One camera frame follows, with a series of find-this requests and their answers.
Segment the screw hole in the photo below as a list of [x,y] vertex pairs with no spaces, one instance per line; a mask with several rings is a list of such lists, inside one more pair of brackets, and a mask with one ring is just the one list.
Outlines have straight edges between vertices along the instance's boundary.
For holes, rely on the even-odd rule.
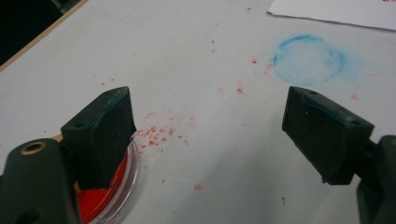
[[42,151],[44,148],[46,148],[47,143],[45,142],[34,142],[32,144],[29,144],[28,146],[24,147],[21,150],[21,154],[23,156],[29,156],[36,154],[37,152]]
[[36,223],[40,219],[40,214],[36,210],[30,210],[22,213],[18,219],[16,224],[33,224]]
[[75,128],[83,128],[85,126],[84,122],[79,122],[75,124]]

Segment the blue stain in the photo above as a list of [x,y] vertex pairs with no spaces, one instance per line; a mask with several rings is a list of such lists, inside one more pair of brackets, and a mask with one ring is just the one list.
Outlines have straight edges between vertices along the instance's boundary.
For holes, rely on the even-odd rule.
[[299,35],[277,48],[274,56],[276,74],[284,81],[311,86],[340,74],[346,63],[343,52],[320,37]]

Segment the red powder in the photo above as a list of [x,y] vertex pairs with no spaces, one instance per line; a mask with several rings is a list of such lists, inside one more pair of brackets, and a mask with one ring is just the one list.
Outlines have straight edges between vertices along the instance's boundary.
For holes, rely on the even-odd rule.
[[222,87],[219,88],[218,92],[219,92],[220,95],[224,95],[225,94],[225,90]]
[[271,59],[271,60],[268,61],[267,67],[265,67],[264,74],[265,74],[265,75],[270,74],[270,72],[271,72],[271,70],[272,70],[273,68],[274,68],[274,63],[273,63],[273,60]]
[[355,93],[351,94],[351,95],[350,95],[350,98],[352,98],[352,100],[354,100],[354,101],[356,101],[356,102],[359,101],[359,96],[358,96],[357,94],[355,94]]
[[175,130],[176,130],[176,129],[174,129],[174,128],[170,128],[170,129],[169,129],[169,135],[173,135],[173,134],[175,133]]
[[241,83],[240,81],[239,81],[238,84],[237,84],[236,92],[237,92],[238,94],[243,94],[243,93],[244,93],[244,88],[242,87],[242,83]]
[[185,139],[184,140],[184,146],[189,147],[190,146],[190,141]]
[[194,115],[191,115],[191,117],[190,117],[189,127],[191,129],[195,128],[195,116]]
[[194,190],[195,190],[195,191],[200,191],[202,188],[203,188],[203,187],[202,187],[201,184],[195,183],[195,185],[194,185]]

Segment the white paper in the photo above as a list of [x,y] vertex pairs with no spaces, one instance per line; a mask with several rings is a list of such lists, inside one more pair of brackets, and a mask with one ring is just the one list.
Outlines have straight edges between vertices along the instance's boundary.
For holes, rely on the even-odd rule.
[[275,0],[273,15],[396,30],[396,0]]

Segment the brass insert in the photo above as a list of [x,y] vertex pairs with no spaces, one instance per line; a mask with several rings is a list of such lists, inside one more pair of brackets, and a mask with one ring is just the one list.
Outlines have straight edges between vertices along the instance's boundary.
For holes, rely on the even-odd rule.
[[24,147],[21,150],[21,154],[23,156],[30,156],[33,154],[36,154],[37,152],[42,151],[44,148],[46,148],[47,143],[46,142],[33,142],[26,147]]

